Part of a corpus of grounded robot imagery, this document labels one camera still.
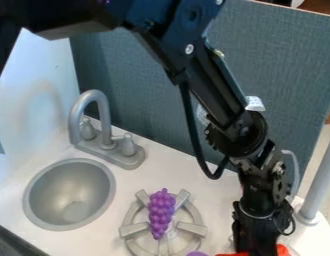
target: silver sink basin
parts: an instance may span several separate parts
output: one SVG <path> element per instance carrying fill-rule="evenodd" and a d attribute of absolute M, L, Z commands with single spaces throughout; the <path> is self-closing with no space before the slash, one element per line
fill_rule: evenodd
<path fill-rule="evenodd" d="M 23 208 L 37 226 L 65 231 L 87 225 L 109 207 L 115 179 L 103 164 L 67 159 L 46 167 L 26 188 Z"/>

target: gray wall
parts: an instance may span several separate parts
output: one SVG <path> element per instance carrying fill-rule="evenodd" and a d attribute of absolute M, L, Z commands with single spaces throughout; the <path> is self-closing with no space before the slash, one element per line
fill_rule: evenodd
<path fill-rule="evenodd" d="M 272 138 L 305 169 L 330 109 L 330 17 L 229 0 L 209 34 L 245 93 L 263 99 Z M 80 86 L 107 94 L 115 125 L 192 153 L 178 89 L 130 33 L 71 45 Z M 210 161 L 221 159 L 204 147 Z"/>

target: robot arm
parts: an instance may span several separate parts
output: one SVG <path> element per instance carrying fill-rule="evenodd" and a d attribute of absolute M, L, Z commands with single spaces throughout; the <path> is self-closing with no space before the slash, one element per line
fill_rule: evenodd
<path fill-rule="evenodd" d="M 247 101 L 221 52 L 206 32 L 224 0 L 0 0 L 0 15 L 47 39 L 74 33 L 131 31 L 179 86 L 197 160 L 211 179 L 226 163 L 239 171 L 243 187 L 235 202 L 233 233 L 238 251 L 275 256 L 275 243 L 293 222 L 285 200 L 291 192 L 281 150 L 268 139 L 267 124 Z M 191 92 L 207 111 L 208 143 L 225 155 L 211 173 L 202 154 L 191 109 Z"/>

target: grape cluster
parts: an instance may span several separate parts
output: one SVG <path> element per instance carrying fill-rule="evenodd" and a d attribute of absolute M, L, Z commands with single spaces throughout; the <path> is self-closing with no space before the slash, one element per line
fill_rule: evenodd
<path fill-rule="evenodd" d="M 155 240 L 160 240 L 172 221 L 176 200 L 167 192 L 166 188 L 150 196 L 148 204 L 151 233 Z"/>

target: silver faucet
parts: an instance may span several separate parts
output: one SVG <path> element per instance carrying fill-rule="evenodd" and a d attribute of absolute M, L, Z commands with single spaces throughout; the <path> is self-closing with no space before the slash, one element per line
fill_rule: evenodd
<path fill-rule="evenodd" d="M 101 131 L 93 128 L 90 119 L 82 119 L 84 121 L 81 123 L 84 109 L 93 101 L 98 104 Z M 70 143 L 77 149 L 127 170 L 139 167 L 145 159 L 145 150 L 134 143 L 130 133 L 123 136 L 112 136 L 108 100 L 98 90 L 83 93 L 73 105 L 69 116 L 69 138 Z"/>
<path fill-rule="evenodd" d="M 112 146 L 114 143 L 111 138 L 112 129 L 109 104 L 106 96 L 99 90 L 90 90 L 83 93 L 72 107 L 69 117 L 70 143 L 76 145 L 81 141 L 79 128 L 80 120 L 84 109 L 93 101 L 97 103 L 99 109 L 102 129 L 102 144 L 108 147 Z"/>

